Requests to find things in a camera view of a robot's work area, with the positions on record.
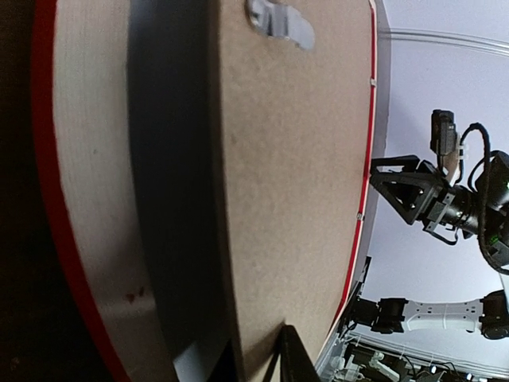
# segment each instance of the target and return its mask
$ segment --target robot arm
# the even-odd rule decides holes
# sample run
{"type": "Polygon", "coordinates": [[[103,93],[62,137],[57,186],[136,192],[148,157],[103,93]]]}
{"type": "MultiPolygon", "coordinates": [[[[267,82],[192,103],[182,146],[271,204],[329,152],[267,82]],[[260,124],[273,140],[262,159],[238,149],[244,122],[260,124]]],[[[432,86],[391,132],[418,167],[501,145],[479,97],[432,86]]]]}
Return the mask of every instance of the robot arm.
{"type": "Polygon", "coordinates": [[[459,139],[451,111],[433,111],[431,125],[430,148],[437,155],[437,167],[415,155],[374,159],[370,183],[407,224],[421,221],[423,231],[445,244],[455,245],[458,232],[465,239],[478,236],[481,253],[499,272],[503,290],[454,304],[358,298],[351,320],[380,333],[460,329],[488,339],[509,337],[509,155],[490,151],[488,133],[479,123],[459,139]],[[473,130],[484,137],[484,159],[476,166],[484,163],[484,171],[475,186],[472,171],[466,188],[459,184],[464,172],[462,144],[473,130]],[[441,233],[444,229],[449,237],[441,233]]]}
{"type": "Polygon", "coordinates": [[[509,337],[509,313],[503,290],[468,302],[430,304],[405,298],[372,302],[358,298],[350,321],[391,334],[420,329],[456,329],[480,333],[490,340],[509,337]]]}

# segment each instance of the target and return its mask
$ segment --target white wall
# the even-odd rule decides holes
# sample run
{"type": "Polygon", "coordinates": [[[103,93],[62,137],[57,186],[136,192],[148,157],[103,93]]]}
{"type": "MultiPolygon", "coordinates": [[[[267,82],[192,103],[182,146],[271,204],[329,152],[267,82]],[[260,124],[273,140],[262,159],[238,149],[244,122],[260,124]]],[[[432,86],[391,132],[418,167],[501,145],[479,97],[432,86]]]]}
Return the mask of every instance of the white wall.
{"type": "MultiPolygon", "coordinates": [[[[509,2],[385,0],[391,28],[463,33],[509,41],[509,2]]],[[[429,150],[434,108],[454,111],[458,131],[481,122],[492,149],[509,151],[509,58],[468,49],[393,41],[386,156],[416,154],[434,162],[429,150]]],[[[480,135],[472,133],[466,171],[480,159],[480,135]]],[[[379,200],[370,247],[373,257],[365,298],[405,297],[423,302],[459,302],[501,289],[475,238],[451,248],[407,226],[379,200]]],[[[479,334],[421,331],[384,336],[407,347],[509,371],[509,339],[479,334]]]]}

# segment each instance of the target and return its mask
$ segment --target ceiling molding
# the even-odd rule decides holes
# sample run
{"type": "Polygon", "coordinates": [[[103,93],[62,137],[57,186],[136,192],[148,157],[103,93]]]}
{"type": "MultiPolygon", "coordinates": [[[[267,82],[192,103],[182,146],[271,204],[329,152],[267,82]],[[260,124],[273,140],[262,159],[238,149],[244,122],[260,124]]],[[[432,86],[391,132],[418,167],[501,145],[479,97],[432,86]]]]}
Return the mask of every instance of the ceiling molding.
{"type": "Polygon", "coordinates": [[[379,31],[381,38],[392,41],[425,42],[435,45],[447,45],[477,52],[509,57],[509,43],[466,34],[437,32],[432,30],[392,28],[379,31]]]}

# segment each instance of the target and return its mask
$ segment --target dark floor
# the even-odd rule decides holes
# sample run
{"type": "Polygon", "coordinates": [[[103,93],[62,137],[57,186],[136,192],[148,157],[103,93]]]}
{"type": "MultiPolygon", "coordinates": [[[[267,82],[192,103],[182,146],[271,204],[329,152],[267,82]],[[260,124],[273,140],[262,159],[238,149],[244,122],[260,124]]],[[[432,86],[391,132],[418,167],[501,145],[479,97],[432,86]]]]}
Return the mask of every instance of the dark floor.
{"type": "Polygon", "coordinates": [[[34,0],[0,1],[0,381],[111,381],[60,269],[30,124],[34,0]]]}

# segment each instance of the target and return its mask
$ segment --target red stripe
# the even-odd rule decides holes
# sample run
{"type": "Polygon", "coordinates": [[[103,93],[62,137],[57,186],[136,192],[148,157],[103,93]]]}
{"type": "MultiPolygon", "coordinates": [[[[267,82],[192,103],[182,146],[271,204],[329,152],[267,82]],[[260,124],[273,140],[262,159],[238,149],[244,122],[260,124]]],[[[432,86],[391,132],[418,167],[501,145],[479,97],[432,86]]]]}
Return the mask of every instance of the red stripe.
{"type": "MultiPolygon", "coordinates": [[[[375,78],[376,71],[376,24],[375,24],[375,9],[370,3],[371,7],[371,78],[375,78]]],[[[373,140],[374,126],[374,113],[375,113],[375,86],[371,86],[370,105],[369,105],[369,125],[367,128],[367,142],[366,142],[366,158],[364,160],[363,172],[363,187],[360,193],[359,213],[364,214],[366,211],[366,193],[369,185],[369,175],[371,168],[371,150],[373,140]]],[[[356,265],[357,251],[359,250],[360,234],[362,232],[362,222],[357,221],[356,232],[353,239],[352,253],[350,254],[350,263],[348,264],[347,278],[343,287],[343,294],[341,296],[340,305],[337,308],[332,325],[343,310],[344,305],[347,303],[350,287],[352,286],[352,276],[356,265]]]]}
{"type": "Polygon", "coordinates": [[[56,0],[36,1],[32,40],[31,96],[33,139],[41,192],[60,264],[85,325],[115,381],[130,382],[130,378],[111,344],[88,287],[60,184],[52,115],[55,17],[56,0]]]}

